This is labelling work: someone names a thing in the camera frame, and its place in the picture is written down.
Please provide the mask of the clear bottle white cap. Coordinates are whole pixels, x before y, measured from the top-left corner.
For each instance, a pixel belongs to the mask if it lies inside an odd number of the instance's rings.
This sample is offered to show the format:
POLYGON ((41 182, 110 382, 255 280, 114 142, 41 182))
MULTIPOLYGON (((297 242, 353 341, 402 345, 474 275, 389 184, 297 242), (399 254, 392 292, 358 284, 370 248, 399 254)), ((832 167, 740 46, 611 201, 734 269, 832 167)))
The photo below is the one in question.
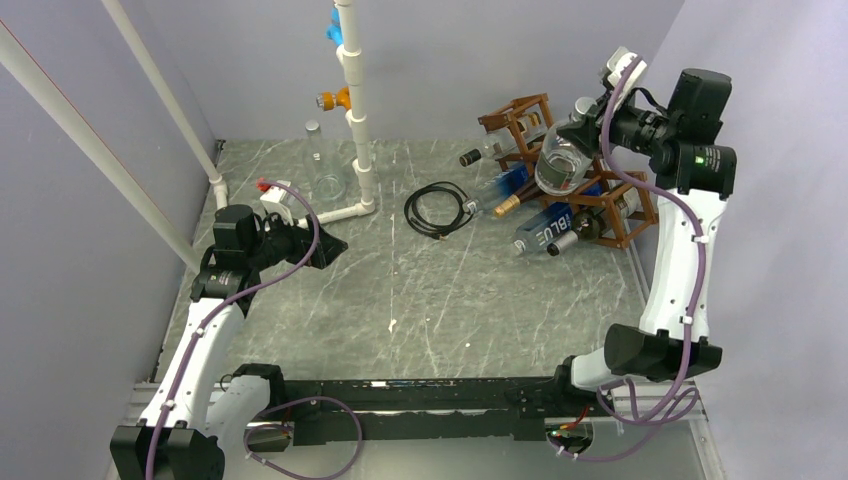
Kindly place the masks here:
POLYGON ((583 155, 577 148, 561 138, 556 127, 566 119, 576 120, 588 116, 597 116, 600 112, 596 101, 590 97, 580 97, 575 101, 571 113, 556 121, 543 138, 541 151, 535 167, 535 180, 547 194, 565 196, 579 186, 592 158, 583 155))

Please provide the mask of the clear bottle green label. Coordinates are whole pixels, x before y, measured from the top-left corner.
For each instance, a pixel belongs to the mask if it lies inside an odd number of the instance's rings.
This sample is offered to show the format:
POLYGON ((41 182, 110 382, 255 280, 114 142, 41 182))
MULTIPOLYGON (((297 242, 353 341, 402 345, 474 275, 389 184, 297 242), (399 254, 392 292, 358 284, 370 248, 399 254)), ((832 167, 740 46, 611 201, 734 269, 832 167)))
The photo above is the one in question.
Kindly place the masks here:
POLYGON ((346 193, 346 183, 335 158, 330 154, 321 125, 317 120, 308 120, 304 128, 307 138, 305 160, 313 197, 326 202, 341 199, 346 193))

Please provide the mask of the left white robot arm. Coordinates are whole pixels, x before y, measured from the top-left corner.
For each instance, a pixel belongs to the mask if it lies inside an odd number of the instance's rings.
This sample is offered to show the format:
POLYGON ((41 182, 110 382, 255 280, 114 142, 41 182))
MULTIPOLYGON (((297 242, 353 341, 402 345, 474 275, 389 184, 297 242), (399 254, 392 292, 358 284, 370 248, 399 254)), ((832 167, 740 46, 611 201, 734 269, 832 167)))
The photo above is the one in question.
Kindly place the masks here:
POLYGON ((215 399, 219 369, 253 297, 262 271, 281 262, 323 269, 344 253, 345 241, 314 225, 243 204, 218 210, 214 242, 192 283, 189 317, 165 376, 139 419, 120 425, 110 453, 121 479, 221 479, 225 454, 257 415, 279 417, 287 392, 279 367, 248 364, 215 399))

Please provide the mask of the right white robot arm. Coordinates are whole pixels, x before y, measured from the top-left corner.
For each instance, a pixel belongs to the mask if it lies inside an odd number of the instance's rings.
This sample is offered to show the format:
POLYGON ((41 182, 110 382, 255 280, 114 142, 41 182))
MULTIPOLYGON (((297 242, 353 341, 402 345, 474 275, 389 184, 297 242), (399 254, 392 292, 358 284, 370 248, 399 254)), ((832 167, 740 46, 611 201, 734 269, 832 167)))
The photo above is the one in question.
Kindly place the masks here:
POLYGON ((633 78, 606 74, 606 93, 582 117, 558 128, 587 154, 619 146, 648 156, 655 175, 659 234, 650 294, 636 327, 614 324, 601 348, 570 359, 570 377, 551 388, 557 411, 574 415, 590 390, 625 377, 654 382, 716 369, 721 347, 710 343, 707 283, 718 227, 734 188, 735 151, 716 143, 732 91, 729 76, 683 70, 665 109, 636 107, 633 78))

